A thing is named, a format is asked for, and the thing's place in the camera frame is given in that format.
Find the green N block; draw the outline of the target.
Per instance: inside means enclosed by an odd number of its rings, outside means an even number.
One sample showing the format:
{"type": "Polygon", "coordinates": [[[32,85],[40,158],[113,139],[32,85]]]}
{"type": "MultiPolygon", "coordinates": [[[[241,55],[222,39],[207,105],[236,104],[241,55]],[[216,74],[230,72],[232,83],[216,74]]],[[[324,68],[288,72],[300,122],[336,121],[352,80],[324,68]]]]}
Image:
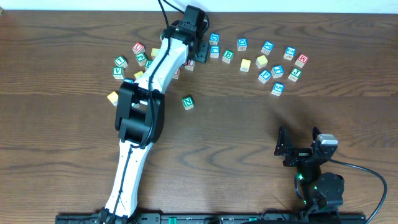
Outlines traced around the green N block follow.
{"type": "Polygon", "coordinates": [[[194,108],[194,100],[192,96],[186,96],[182,99],[183,107],[185,110],[190,110],[194,108]]]}

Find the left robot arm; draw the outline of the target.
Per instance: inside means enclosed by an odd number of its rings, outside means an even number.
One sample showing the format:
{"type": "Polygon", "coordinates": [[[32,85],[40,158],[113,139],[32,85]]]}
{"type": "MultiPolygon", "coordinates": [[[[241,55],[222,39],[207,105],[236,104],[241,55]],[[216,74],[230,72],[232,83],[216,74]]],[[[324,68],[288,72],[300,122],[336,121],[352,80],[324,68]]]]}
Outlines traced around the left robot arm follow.
{"type": "Polygon", "coordinates": [[[99,223],[127,223],[136,211],[144,163],[164,127],[165,91],[182,65],[206,62],[210,45],[203,36],[209,26],[208,14],[188,5],[183,19],[166,24],[159,53],[143,76],[121,84],[115,117],[119,162],[99,223]]]}

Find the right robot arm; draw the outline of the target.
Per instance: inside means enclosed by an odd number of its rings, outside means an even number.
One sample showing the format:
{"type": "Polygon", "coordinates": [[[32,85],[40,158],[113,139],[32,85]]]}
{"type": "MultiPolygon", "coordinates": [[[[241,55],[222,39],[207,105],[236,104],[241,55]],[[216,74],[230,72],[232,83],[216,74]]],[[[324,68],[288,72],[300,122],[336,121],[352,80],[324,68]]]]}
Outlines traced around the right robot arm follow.
{"type": "Polygon", "coordinates": [[[275,156],[284,156],[283,166],[296,167],[295,191],[305,207],[293,218],[303,223],[341,223],[338,207],[343,204],[344,178],[322,172],[320,166],[331,159],[338,147],[332,134],[314,127],[308,148],[295,147],[286,128],[279,128],[275,156]]]}

